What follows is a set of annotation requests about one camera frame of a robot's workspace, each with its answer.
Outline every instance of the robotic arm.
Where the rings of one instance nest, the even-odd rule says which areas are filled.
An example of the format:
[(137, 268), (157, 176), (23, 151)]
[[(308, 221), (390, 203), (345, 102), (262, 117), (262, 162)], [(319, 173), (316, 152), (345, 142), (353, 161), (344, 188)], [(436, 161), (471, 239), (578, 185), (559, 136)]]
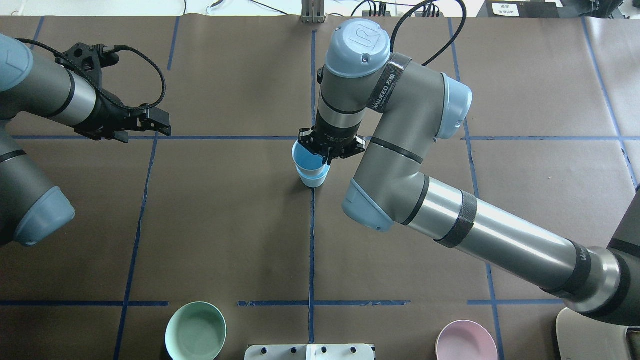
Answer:
[(93, 140), (128, 142), (127, 130), (171, 135), (169, 114), (155, 107), (162, 97), (132, 108), (102, 89), (101, 68), (118, 63), (120, 50), (134, 51), (156, 68), (164, 96), (162, 72), (135, 49), (76, 44), (63, 54), (53, 51), (54, 63), (0, 34), (0, 245), (12, 240), (35, 245), (75, 216), (60, 188), (6, 132), (5, 125), (18, 113), (59, 122)]
[(618, 325), (640, 324), (640, 193), (607, 249), (585, 248), (420, 172), (434, 138), (450, 138), (471, 105), (468, 87), (390, 53), (375, 22), (352, 19), (332, 36), (316, 125), (298, 141), (325, 162), (365, 150), (366, 108), (383, 114), (351, 180), (344, 212), (377, 231), (394, 222), (498, 266)]

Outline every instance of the black box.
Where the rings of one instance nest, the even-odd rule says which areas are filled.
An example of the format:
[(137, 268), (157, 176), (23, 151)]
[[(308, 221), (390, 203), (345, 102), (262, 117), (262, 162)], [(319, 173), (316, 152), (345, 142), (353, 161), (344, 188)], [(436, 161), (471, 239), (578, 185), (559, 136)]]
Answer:
[(542, 17), (559, 19), (555, 3), (486, 0), (476, 17)]

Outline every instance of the white mounting plate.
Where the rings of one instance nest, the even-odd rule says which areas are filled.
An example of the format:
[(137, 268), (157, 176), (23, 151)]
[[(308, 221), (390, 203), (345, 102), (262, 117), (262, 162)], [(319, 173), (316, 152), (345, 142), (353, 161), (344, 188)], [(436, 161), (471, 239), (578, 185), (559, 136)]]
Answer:
[(376, 352), (366, 344), (252, 345), (244, 360), (375, 360)]

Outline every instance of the metal bracket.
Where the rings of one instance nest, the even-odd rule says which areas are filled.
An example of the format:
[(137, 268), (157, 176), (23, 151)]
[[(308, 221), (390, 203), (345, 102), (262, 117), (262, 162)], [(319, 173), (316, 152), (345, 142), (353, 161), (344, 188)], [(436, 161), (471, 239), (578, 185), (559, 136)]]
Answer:
[(376, 347), (366, 344), (252, 345), (244, 360), (375, 360)]
[(320, 24), (324, 19), (324, 0), (302, 0), (302, 22)]

